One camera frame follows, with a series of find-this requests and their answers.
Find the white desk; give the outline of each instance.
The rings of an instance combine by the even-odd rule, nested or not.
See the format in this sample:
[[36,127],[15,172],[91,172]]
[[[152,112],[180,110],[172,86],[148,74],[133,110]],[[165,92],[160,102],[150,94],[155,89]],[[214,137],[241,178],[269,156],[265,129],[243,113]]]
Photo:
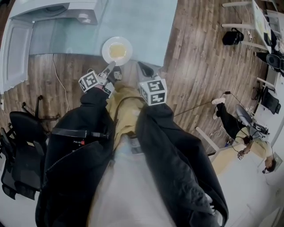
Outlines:
[[231,2],[231,3],[224,3],[222,4],[223,7],[230,7],[230,6],[246,6],[252,5],[254,23],[253,24],[242,24],[242,23],[224,23],[222,27],[236,27],[236,28],[244,28],[244,29],[255,29],[258,33],[259,37],[261,38],[263,45],[259,45],[256,43],[250,43],[246,41],[242,41],[242,44],[257,47],[260,49],[268,50],[271,53],[271,47],[268,46],[264,40],[264,33],[268,34],[268,37],[271,39],[271,29],[269,23],[267,22],[265,16],[263,15],[261,9],[258,7],[254,0],[252,1],[244,1],[244,2]]

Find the black backpack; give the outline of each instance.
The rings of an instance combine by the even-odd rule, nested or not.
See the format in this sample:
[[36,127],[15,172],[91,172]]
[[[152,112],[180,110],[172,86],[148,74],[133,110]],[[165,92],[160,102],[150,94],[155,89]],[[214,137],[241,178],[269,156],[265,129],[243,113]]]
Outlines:
[[222,39],[224,45],[237,45],[239,42],[243,40],[244,40],[244,34],[234,27],[232,28],[232,31],[226,32],[226,34]]

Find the man with black hair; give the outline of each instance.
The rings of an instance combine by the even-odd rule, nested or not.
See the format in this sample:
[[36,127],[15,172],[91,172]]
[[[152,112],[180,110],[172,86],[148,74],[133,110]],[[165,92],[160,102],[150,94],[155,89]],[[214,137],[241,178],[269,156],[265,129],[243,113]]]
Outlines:
[[216,98],[212,101],[212,104],[216,105],[213,119],[216,120],[220,117],[227,134],[236,142],[246,145],[246,148],[239,152],[241,156],[252,151],[259,157],[266,158],[265,169],[268,172],[273,172],[275,170],[276,161],[273,156],[271,145],[260,139],[251,140],[249,128],[227,112],[225,101],[225,98]]

